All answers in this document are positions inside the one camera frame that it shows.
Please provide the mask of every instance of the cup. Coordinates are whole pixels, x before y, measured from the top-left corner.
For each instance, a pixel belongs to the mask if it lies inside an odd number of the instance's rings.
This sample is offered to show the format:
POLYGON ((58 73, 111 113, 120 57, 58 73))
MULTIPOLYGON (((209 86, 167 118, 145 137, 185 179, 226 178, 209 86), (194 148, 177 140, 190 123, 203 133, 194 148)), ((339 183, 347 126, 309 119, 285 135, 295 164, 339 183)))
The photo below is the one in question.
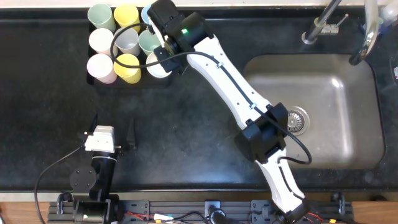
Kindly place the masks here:
POLYGON ((141 11, 141 19, 144 21, 146 24, 149 24, 149 16, 148 16, 148 10, 152 5, 147 5, 145 6, 142 11, 141 11))
MULTIPOLYGON (((150 53, 150 55, 147 57, 147 64, 152 62, 157 62, 157 57, 153 52, 150 53)), ((147 70, 152 76, 156 78, 165 78, 172 73, 166 72, 160 64, 149 66, 147 67, 147 70)))
POLYGON ((138 33, 135 29, 128 29, 124 31, 115 41, 116 46, 121 52, 125 54, 132 54, 138 56, 141 49, 138 45, 138 33))
POLYGON ((118 77, 113 70, 111 58, 105 54, 96 54, 88 59, 87 72, 105 84, 114 82, 118 77))
MULTIPOLYGON (((112 40, 113 34, 110 30, 99 28, 90 34, 90 37, 88 38, 88 44, 97 53, 105 54, 110 57, 112 40)), ((118 48, 115 45, 113 45, 113 54, 118 54, 118 48)))
POLYGON ((144 30, 139 35, 138 44, 146 55, 150 55, 155 48, 160 46, 159 39, 156 35, 152 35, 149 30, 144 30))
POLYGON ((105 28, 112 32, 116 30, 112 9, 107 4, 95 4, 88 10, 87 17, 97 28, 105 28))
MULTIPOLYGON (((126 65, 139 65, 138 58, 132 54, 122 54, 118 56, 118 60, 126 65)), ((130 84, 135 84, 141 79, 139 68, 125 68, 116 62, 113 63, 113 68, 119 77, 130 84)))
MULTIPOLYGON (((122 4, 114 10, 114 19, 123 28, 131 24, 139 23, 138 9, 133 4, 122 4)), ((140 26, 133 27, 137 32, 140 26)))

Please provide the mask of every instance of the black tray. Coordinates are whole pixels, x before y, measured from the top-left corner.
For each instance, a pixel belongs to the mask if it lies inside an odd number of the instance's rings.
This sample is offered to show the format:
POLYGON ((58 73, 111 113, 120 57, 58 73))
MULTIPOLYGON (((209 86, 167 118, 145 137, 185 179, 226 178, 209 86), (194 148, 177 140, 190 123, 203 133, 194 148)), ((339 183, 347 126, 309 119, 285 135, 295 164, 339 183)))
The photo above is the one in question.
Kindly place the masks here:
MULTIPOLYGON (((116 30, 120 28, 119 24, 115 21, 116 23, 116 30)), ((96 27, 90 23, 90 26, 88 28, 89 32, 93 32, 96 29, 96 27)), ((139 31, 139 34, 144 31, 146 27, 142 27, 139 31)), ((97 54, 95 50, 93 50, 89 45, 88 45, 88 58, 91 56, 97 54)), ((122 55, 123 53, 118 49, 118 54, 116 57, 119 55, 122 55)), ((138 55, 138 61, 140 65, 145 65, 146 60, 147 60, 147 55, 141 50, 140 54, 138 55)), ((115 82, 110 83, 110 84, 105 84, 97 80, 96 78, 92 77, 88 72, 86 73, 86 81, 87 84, 93 85, 98 88, 166 88, 170 85, 171 83, 171 77, 177 73, 176 71, 173 71, 169 76, 165 78, 156 78, 153 77, 146 68, 141 69, 141 79, 135 83, 135 84, 130 84, 124 81, 122 78, 119 76, 116 78, 115 82)))

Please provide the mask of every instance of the white cup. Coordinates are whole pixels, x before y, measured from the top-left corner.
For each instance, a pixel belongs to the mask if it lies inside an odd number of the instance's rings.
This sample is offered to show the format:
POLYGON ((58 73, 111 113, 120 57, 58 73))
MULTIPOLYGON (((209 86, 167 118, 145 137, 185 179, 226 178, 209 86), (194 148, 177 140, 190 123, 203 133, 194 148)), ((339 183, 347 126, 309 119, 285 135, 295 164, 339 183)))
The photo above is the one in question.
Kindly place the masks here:
MULTIPOLYGON (((116 31, 115 35, 124 28, 120 28, 116 31)), ((139 55, 141 51, 138 45, 138 33, 135 29, 128 29, 124 31, 115 41, 116 46, 124 54, 132 54, 135 56, 139 55)))
POLYGON ((95 4, 88 10, 87 17, 97 28, 105 28, 112 32, 116 30, 112 9, 107 4, 95 4))
POLYGON ((96 54, 87 62, 88 73, 99 81, 110 84, 118 77, 113 70, 113 62, 105 54, 96 54))
POLYGON ((142 11, 141 11, 141 19, 144 21, 146 24, 149 24, 149 16, 148 16, 148 10, 151 7, 151 5, 145 6, 142 11))
POLYGON ((155 48, 160 46, 159 39, 156 35, 152 35, 149 30, 144 30, 139 35, 138 44, 146 55, 150 55, 155 48))
MULTIPOLYGON (((150 55, 147 57, 147 64, 152 62, 157 62, 156 55, 153 52, 150 53, 150 55)), ((172 73, 172 72, 166 72, 160 64, 149 66, 147 67, 147 70, 152 76, 156 78, 165 78, 172 73)))
MULTIPOLYGON (((90 37, 88 38, 88 43, 90 47, 98 52, 99 54, 105 54, 111 56, 111 43, 113 40, 113 34, 110 30, 105 28, 100 28, 94 30, 90 37)), ((118 54, 118 48, 113 45, 113 54, 116 56, 118 54)))

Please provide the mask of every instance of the white wall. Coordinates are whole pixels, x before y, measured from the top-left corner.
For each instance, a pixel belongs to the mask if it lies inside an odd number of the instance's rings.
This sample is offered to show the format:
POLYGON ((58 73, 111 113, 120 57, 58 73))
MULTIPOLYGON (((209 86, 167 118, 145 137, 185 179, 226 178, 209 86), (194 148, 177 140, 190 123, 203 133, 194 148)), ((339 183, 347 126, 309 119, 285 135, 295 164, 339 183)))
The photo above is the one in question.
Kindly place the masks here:
MULTIPOLYGON (((377 0, 385 5, 391 0, 377 0)), ((90 7, 96 3, 117 6, 134 2, 146 6, 154 0, 0 0, 0 8, 13 7, 90 7)), ((325 6, 330 0, 173 0, 177 6, 325 6)), ((363 0, 343 0, 341 6, 360 6, 363 0)))

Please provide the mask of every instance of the stainless steel sink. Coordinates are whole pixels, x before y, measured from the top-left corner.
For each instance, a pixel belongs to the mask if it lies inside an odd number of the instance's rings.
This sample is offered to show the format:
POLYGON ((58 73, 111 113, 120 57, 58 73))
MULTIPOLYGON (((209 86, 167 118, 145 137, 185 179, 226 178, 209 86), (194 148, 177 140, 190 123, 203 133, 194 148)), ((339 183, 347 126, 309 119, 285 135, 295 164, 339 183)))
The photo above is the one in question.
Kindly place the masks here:
MULTIPOLYGON (((311 168, 367 169, 384 143, 373 71, 349 55, 262 55, 244 69, 246 80, 273 105, 289 110, 289 127, 310 150, 311 168)), ((286 138, 287 154, 306 160, 286 138)), ((292 167, 308 167, 290 163, 292 167)))

